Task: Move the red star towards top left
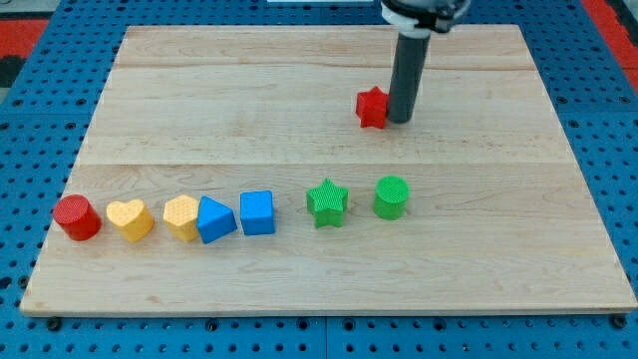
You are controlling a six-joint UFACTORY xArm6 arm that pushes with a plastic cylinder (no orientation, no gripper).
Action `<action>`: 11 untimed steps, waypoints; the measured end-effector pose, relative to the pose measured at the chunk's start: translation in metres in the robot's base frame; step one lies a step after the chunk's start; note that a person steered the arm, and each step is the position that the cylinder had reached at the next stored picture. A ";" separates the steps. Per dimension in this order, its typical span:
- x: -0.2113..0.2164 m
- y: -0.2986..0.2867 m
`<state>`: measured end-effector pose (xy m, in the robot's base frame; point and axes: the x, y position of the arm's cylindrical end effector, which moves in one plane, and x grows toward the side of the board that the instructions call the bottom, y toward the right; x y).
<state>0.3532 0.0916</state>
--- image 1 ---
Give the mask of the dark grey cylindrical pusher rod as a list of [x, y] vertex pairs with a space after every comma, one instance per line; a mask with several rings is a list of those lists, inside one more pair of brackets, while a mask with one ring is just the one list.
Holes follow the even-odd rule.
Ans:
[[413, 116], [429, 43], [429, 36], [398, 36], [387, 104], [388, 120], [394, 124], [405, 124]]

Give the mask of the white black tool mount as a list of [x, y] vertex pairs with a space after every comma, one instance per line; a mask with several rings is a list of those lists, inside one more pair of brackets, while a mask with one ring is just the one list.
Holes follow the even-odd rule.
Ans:
[[468, 15], [472, 0], [381, 0], [383, 19], [408, 38], [449, 33]]

